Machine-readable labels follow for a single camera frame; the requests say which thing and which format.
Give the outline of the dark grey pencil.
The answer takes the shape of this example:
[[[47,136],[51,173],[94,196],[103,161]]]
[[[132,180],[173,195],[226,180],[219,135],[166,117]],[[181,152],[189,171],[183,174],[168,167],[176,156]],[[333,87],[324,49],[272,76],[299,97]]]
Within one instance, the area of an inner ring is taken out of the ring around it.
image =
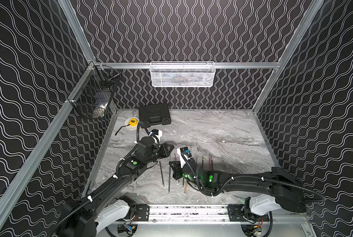
[[[159,162],[159,166],[160,166],[160,173],[161,173],[161,179],[162,179],[162,186],[163,186],[163,188],[165,188],[165,180],[164,180],[163,168],[162,168],[161,162]]]

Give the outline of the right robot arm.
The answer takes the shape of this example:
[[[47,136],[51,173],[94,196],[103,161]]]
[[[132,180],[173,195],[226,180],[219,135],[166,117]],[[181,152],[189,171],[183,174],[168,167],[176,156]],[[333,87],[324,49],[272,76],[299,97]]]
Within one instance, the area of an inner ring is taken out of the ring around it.
[[[257,197],[245,199],[242,215],[248,220],[277,209],[304,213],[309,203],[327,200],[323,194],[303,187],[279,167],[259,174],[230,174],[205,170],[194,160],[185,164],[169,162],[169,165],[174,179],[184,178],[205,196],[216,197],[225,192],[257,193]]]

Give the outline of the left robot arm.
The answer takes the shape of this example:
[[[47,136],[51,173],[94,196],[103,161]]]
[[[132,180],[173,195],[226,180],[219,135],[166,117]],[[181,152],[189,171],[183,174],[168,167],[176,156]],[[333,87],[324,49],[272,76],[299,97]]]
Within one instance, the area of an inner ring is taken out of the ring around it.
[[[161,144],[159,138],[147,128],[144,128],[147,136],[140,139],[141,125],[143,122],[139,121],[135,147],[120,159],[113,176],[80,201],[65,205],[61,218],[48,233],[49,237],[95,237],[100,226],[95,219],[101,211],[121,190],[142,175],[148,164],[171,155],[174,145]]]

